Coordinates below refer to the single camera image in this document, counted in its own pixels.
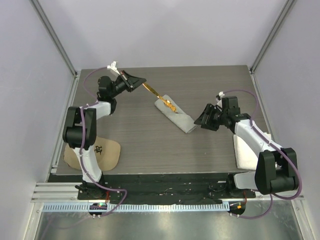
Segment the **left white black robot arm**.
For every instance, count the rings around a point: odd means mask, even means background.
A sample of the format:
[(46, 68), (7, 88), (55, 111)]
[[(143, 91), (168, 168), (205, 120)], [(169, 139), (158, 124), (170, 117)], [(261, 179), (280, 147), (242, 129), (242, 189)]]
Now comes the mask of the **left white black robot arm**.
[(124, 91), (133, 92), (147, 80), (128, 74), (126, 71), (116, 73), (116, 80), (101, 76), (98, 83), (97, 99), (85, 106), (71, 106), (63, 127), (62, 139), (76, 154), (82, 171), (82, 186), (89, 188), (93, 198), (102, 199), (110, 188), (100, 169), (94, 144), (97, 138), (97, 120), (112, 115), (117, 106), (116, 97)]

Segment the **green handled gold utensil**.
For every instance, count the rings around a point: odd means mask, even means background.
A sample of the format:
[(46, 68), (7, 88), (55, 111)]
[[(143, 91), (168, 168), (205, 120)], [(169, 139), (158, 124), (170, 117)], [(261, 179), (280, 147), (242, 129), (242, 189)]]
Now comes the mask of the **green handled gold utensil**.
[(166, 99), (165, 100), (165, 104), (166, 104), (166, 106), (171, 110), (171, 111), (173, 111), (174, 113), (178, 113), (177, 112), (177, 108), (171, 103), (171, 101), (170, 100), (168, 100), (168, 99)]

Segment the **grey cloth napkin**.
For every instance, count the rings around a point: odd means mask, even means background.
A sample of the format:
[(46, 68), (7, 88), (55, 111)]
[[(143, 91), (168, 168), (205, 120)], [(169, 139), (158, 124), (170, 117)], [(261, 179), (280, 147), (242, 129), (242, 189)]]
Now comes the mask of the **grey cloth napkin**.
[(197, 127), (194, 124), (195, 120), (190, 115), (186, 114), (168, 95), (164, 95), (163, 98), (170, 101), (176, 108), (176, 113), (166, 106), (161, 99), (154, 102), (155, 107), (185, 134), (192, 132)]

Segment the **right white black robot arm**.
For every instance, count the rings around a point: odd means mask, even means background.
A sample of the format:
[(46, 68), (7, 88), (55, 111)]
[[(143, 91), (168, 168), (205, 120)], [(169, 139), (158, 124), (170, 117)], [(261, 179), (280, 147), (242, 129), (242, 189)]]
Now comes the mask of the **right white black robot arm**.
[(240, 108), (221, 108), (208, 103), (194, 124), (211, 131), (225, 126), (249, 145), (257, 156), (254, 183), (261, 194), (280, 198), (278, 193), (296, 190), (295, 195), (287, 198), (291, 200), (301, 193), (302, 180), (296, 152), (267, 137), (250, 115), (240, 112)]

